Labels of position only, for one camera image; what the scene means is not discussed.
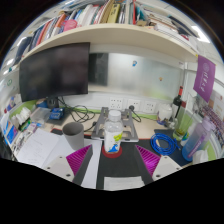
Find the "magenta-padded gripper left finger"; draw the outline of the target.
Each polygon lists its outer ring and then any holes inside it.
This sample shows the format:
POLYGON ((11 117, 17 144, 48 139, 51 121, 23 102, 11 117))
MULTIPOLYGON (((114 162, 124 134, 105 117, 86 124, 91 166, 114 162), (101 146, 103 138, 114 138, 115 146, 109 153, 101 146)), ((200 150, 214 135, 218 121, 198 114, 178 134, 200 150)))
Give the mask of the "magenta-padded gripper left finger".
POLYGON ((58 156, 45 167, 45 170, 76 185, 81 185, 92 155, 92 145, 88 145, 66 157, 58 156))

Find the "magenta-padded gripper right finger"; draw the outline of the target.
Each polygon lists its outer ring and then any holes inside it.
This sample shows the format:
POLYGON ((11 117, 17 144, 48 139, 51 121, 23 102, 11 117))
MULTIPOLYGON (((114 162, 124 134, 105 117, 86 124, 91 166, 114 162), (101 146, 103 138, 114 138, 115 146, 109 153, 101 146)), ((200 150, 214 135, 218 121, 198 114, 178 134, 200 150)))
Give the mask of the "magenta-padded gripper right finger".
POLYGON ((139 145, 135 146, 134 155, 145 185, 182 169, 169 156, 156 155, 139 145))

